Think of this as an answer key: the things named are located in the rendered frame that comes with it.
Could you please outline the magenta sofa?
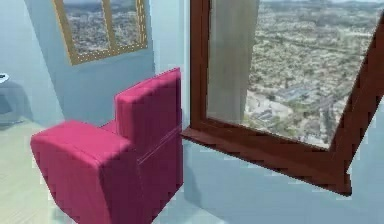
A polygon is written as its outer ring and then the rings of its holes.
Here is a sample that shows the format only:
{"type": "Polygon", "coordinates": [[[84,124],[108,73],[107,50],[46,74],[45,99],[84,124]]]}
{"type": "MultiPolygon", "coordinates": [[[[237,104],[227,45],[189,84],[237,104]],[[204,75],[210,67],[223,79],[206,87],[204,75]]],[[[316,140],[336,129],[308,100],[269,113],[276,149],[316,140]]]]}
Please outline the magenta sofa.
{"type": "Polygon", "coordinates": [[[151,224],[183,184],[181,72],[116,94],[101,127],[69,120],[31,151],[57,206],[77,224],[151,224]]]}

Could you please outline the brown framed window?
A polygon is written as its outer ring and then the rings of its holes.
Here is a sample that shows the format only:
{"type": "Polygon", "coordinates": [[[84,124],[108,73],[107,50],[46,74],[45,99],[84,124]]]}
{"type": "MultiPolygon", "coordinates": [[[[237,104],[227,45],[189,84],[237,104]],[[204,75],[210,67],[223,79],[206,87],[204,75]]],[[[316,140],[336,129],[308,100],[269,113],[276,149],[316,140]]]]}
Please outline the brown framed window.
{"type": "Polygon", "coordinates": [[[351,195],[347,170],[384,96],[384,10],[341,122],[325,151],[206,115],[210,9],[210,0],[191,0],[190,125],[181,132],[182,137],[339,195],[351,195]]]}

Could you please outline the yellow framed window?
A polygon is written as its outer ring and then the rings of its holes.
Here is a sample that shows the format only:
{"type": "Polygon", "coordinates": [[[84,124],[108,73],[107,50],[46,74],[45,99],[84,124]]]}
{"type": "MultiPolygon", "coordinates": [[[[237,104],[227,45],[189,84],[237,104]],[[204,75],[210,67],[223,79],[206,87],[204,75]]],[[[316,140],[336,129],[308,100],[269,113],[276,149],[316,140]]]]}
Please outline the yellow framed window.
{"type": "Polygon", "coordinates": [[[52,0],[72,65],[148,47],[144,0],[52,0]]]}

